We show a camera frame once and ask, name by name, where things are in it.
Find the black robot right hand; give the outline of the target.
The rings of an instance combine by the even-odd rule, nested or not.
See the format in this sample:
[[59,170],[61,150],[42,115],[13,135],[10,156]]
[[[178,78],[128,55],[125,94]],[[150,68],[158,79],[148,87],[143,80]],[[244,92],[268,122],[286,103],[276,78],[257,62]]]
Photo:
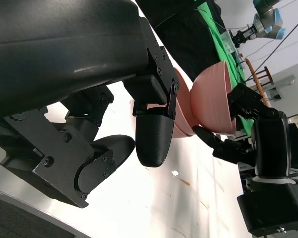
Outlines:
[[289,176],[291,143],[286,115],[268,107],[262,96],[239,83],[229,94],[228,103],[233,116],[254,121],[251,129],[252,143],[233,140],[221,141],[210,130],[194,126],[195,134],[213,149],[213,156],[237,164],[254,166],[254,181],[283,184]]

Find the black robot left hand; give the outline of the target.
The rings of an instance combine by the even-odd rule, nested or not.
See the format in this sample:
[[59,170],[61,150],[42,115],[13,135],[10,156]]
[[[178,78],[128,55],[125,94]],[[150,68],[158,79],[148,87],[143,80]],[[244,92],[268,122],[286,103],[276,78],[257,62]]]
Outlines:
[[60,202],[168,154],[179,81],[129,0],[0,0],[2,166]]

